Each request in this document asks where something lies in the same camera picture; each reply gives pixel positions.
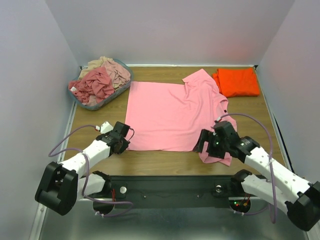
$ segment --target gray floor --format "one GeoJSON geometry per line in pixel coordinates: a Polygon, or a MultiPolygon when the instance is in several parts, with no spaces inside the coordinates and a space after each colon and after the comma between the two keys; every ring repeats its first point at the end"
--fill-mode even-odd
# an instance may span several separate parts
{"type": "MultiPolygon", "coordinates": [[[[265,206],[252,203],[252,211],[265,206]]],[[[133,209],[124,216],[94,215],[92,202],[79,201],[65,216],[48,210],[42,240],[307,240],[282,212],[277,223],[269,211],[240,216],[226,208],[133,209]]]]}

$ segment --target pile of clothes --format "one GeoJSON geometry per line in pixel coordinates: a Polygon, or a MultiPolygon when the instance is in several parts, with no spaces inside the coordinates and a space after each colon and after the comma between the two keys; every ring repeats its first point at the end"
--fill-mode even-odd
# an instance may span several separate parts
{"type": "Polygon", "coordinates": [[[88,62],[79,79],[71,81],[69,90],[85,106],[95,106],[109,97],[131,79],[121,64],[105,56],[88,62]]]}

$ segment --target folded cloth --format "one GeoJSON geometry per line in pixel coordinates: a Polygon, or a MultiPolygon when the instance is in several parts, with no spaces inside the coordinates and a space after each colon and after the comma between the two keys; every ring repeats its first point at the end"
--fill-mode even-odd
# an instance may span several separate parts
{"type": "Polygon", "coordinates": [[[130,72],[111,58],[106,59],[101,67],[105,67],[106,73],[112,80],[112,86],[115,91],[130,81],[130,72]]]}
{"type": "MultiPolygon", "coordinates": [[[[130,86],[125,124],[134,129],[129,150],[190,152],[202,129],[212,131],[215,120],[226,114],[228,100],[215,81],[201,69],[183,79],[184,85],[137,82],[130,86]]],[[[237,128],[236,121],[227,116],[237,128]]],[[[204,163],[220,161],[229,166],[231,156],[208,157],[206,146],[199,154],[204,163]]]]}
{"type": "Polygon", "coordinates": [[[88,67],[85,68],[85,69],[82,69],[82,71],[80,72],[79,79],[80,80],[83,79],[84,76],[88,72],[90,72],[91,70],[101,67],[101,65],[107,60],[111,60],[112,61],[113,59],[112,58],[107,58],[105,56],[101,56],[97,60],[92,60],[92,61],[88,62],[88,67]]]}
{"type": "Polygon", "coordinates": [[[112,81],[104,67],[88,72],[83,79],[69,82],[68,88],[84,105],[94,106],[115,92],[112,81]]]}
{"type": "Polygon", "coordinates": [[[259,96],[257,76],[252,67],[246,69],[218,68],[212,74],[219,92],[226,97],[259,96]]]}

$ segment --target pink t-shirt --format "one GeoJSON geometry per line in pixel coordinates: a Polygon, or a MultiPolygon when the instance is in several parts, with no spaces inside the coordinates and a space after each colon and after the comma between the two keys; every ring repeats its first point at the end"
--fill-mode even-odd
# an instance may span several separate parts
{"type": "MultiPolygon", "coordinates": [[[[125,117],[134,137],[129,150],[190,152],[202,129],[212,131],[215,120],[226,114],[228,100],[219,93],[213,78],[201,69],[183,79],[184,85],[133,81],[125,117]]],[[[236,129],[236,121],[225,117],[236,129]]],[[[207,144],[199,154],[204,163],[230,165],[224,159],[208,157],[207,144]]]]}

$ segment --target pink cloth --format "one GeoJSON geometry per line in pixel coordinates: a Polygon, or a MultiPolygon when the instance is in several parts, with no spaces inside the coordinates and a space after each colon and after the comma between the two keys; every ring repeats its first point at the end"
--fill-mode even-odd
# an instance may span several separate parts
{"type": "MultiPolygon", "coordinates": [[[[185,85],[133,81],[125,117],[134,137],[129,149],[135,151],[190,152],[201,129],[212,130],[215,120],[225,114],[228,100],[219,93],[212,77],[201,69],[183,79],[185,85]]],[[[236,128],[236,121],[226,117],[236,128]]],[[[208,157],[206,145],[199,154],[204,163],[230,166],[229,153],[224,159],[208,157]]]]}
{"type": "Polygon", "coordinates": [[[71,81],[68,87],[81,103],[90,102],[91,106],[95,105],[94,100],[100,103],[115,92],[112,80],[104,67],[91,70],[81,80],[71,81]]]}

